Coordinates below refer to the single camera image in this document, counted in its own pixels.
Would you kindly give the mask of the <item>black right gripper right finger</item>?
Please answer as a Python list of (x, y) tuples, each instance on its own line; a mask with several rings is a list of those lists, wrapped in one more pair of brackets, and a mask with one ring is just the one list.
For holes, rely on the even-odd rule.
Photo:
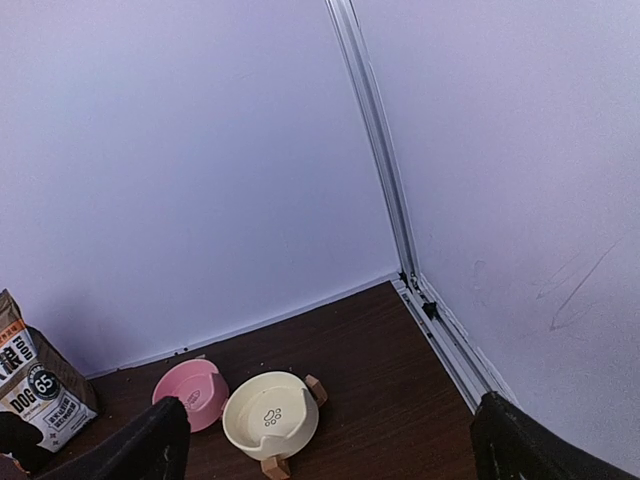
[(479, 479), (632, 479), (564, 441), (496, 392), (481, 398), (470, 427)]

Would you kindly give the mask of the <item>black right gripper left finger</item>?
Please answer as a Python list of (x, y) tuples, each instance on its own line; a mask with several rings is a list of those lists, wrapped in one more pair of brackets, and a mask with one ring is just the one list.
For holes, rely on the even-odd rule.
[(183, 404), (165, 397), (120, 424), (92, 422), (31, 479), (184, 479), (190, 424)]

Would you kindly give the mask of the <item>dog food bag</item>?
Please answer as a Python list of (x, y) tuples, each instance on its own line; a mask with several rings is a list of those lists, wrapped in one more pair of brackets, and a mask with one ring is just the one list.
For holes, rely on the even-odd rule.
[(1, 454), (27, 474), (45, 466), (100, 412), (90, 382), (1, 292)]

